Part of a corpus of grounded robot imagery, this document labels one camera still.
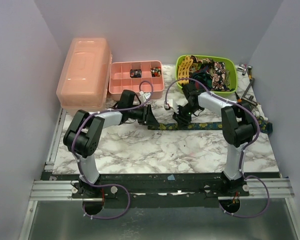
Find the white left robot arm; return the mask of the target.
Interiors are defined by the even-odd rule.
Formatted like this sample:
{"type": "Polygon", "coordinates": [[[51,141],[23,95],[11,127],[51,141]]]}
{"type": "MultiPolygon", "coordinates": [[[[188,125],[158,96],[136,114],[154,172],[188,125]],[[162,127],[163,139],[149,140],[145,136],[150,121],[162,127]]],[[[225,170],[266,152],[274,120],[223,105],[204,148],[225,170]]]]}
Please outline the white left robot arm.
{"type": "Polygon", "coordinates": [[[124,90],[120,100],[111,108],[93,113],[80,109],[75,113],[63,137],[63,144],[77,161],[79,178],[85,182],[83,191],[89,197],[97,197],[101,191],[94,153],[103,129],[120,126],[129,119],[136,120],[140,125],[158,127],[159,123],[148,104],[151,96],[151,92],[137,94],[124,90]]]}

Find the navy tie with yellow flowers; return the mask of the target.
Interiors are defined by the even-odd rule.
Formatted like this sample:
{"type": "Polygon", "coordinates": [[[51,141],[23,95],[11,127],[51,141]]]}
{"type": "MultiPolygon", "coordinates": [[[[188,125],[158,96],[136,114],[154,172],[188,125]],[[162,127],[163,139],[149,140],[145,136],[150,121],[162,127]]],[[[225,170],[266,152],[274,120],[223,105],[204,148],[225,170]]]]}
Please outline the navy tie with yellow flowers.
{"type": "MultiPolygon", "coordinates": [[[[273,124],[263,117],[259,116],[256,118],[259,124],[260,132],[264,134],[271,134],[273,132],[273,124]]],[[[202,123],[190,123],[188,126],[179,127],[177,123],[160,123],[159,126],[148,126],[148,130],[153,131],[200,131],[200,130],[211,130],[217,131],[222,130],[222,123],[219,122],[202,122],[202,123]]]]}

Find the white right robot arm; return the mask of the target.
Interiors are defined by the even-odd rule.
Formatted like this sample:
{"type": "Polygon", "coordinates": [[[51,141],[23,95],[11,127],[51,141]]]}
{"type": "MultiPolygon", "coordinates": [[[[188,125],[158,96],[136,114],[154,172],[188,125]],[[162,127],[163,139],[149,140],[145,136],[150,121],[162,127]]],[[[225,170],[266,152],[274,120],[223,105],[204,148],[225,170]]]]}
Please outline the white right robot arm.
{"type": "Polygon", "coordinates": [[[173,119],[179,129],[189,127],[192,115],[198,110],[207,109],[221,117],[222,134],[228,148],[226,166],[221,174],[225,180],[220,183],[220,191],[231,196],[238,190],[236,181],[243,178],[245,149],[259,137],[259,123],[248,103],[225,99],[211,91],[198,89],[193,83],[184,85],[182,92],[187,104],[173,108],[173,119]]]}

